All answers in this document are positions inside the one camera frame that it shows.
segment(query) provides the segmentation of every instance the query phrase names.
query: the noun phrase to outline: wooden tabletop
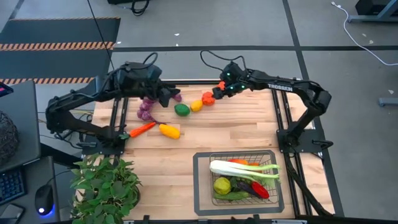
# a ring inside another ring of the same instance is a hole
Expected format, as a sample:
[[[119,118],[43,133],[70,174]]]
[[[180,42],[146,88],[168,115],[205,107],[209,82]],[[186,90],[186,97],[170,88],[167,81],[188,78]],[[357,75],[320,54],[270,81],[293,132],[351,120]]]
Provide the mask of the wooden tabletop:
[[[202,93],[212,85],[182,85],[183,103],[189,105],[200,100]],[[288,94],[293,120],[305,111],[301,99]],[[143,125],[136,112],[141,104],[137,98],[129,99],[126,131]],[[282,213],[260,214],[261,218],[294,218],[292,200],[287,181],[285,162],[279,152],[276,138],[278,128],[271,91],[244,91],[232,98],[217,100],[213,106],[204,106],[196,113],[182,118],[175,114],[174,100],[168,108],[154,106],[151,115],[181,131],[178,140],[163,136],[156,126],[141,136],[128,140],[122,158],[134,161],[134,172],[142,181],[141,201],[131,210],[127,220],[191,220],[198,218],[229,219],[231,215],[199,217],[193,210],[193,160],[197,152],[252,151],[270,149],[275,153],[277,164],[282,167],[280,181],[285,208]],[[113,101],[96,103],[93,124],[109,125]],[[331,202],[325,171],[321,160],[313,154],[301,154],[303,171],[308,188],[318,201],[331,213]],[[298,190],[300,211],[304,206]],[[234,215],[247,218],[250,215]]]

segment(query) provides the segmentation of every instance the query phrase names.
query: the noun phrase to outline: purple eggplant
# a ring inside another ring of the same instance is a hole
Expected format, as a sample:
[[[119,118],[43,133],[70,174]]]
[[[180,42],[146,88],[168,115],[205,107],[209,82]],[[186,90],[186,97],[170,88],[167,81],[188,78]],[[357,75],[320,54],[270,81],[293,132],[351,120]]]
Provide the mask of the purple eggplant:
[[[239,181],[238,183],[236,183],[236,186],[237,186],[239,189],[241,189],[241,190],[243,190],[243,191],[245,191],[245,192],[247,192],[247,193],[249,193],[249,194],[251,194],[251,195],[256,196],[257,198],[262,198],[262,197],[261,197],[259,194],[257,194],[257,193],[251,188],[251,186],[250,186],[248,183],[246,183],[246,182]]]

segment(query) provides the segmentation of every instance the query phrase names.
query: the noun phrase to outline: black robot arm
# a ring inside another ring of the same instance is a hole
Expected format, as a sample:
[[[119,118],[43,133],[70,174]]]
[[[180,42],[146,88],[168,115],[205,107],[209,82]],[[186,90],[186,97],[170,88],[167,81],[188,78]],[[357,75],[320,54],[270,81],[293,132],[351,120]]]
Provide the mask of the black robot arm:
[[[284,144],[287,147],[299,145],[299,138],[305,127],[315,117],[326,112],[331,100],[331,95],[315,82],[272,77],[259,70],[242,70],[234,62],[230,62],[223,69],[220,79],[225,82],[225,88],[224,90],[218,87],[213,89],[213,96],[216,99],[221,99],[224,96],[232,97],[245,89],[253,91],[268,88],[295,93],[302,99],[307,110],[298,121],[289,125],[284,137]]]
[[[45,110],[47,129],[52,133],[72,130],[96,136],[102,141],[114,141],[119,135],[114,127],[99,127],[76,119],[70,110],[93,101],[104,102],[124,97],[148,97],[167,107],[169,99],[180,90],[176,89],[175,85],[160,80],[161,73],[161,69],[153,64],[126,62],[106,75],[95,77],[80,90],[71,90],[64,96],[56,96],[49,101]]]

